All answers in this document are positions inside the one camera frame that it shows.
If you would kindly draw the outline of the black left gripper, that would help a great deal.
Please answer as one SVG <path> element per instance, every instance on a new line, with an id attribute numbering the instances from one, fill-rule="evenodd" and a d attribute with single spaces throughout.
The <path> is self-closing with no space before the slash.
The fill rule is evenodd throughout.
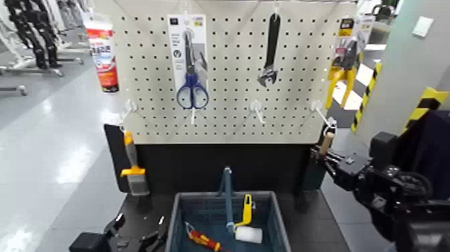
<path id="1" fill-rule="evenodd" d="M 167 221 L 161 216 L 158 222 L 158 229 L 143 237 L 117 236 L 119 230 L 124 225 L 124 214 L 119 213 L 104 228 L 104 232 L 111 236 L 108 239 L 112 252 L 154 252 L 165 242 L 167 236 Z"/>

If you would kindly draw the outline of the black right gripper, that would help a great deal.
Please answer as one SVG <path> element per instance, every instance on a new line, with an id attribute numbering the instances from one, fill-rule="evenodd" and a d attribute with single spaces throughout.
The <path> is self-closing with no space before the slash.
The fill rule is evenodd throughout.
<path id="1" fill-rule="evenodd" d="M 333 151 L 321 154 L 317 148 L 311 148 L 311 157 L 316 167 L 326 171 L 335 185 L 345 191 L 367 190 L 370 181 L 367 171 L 372 165 L 372 158 L 353 159 Z"/>

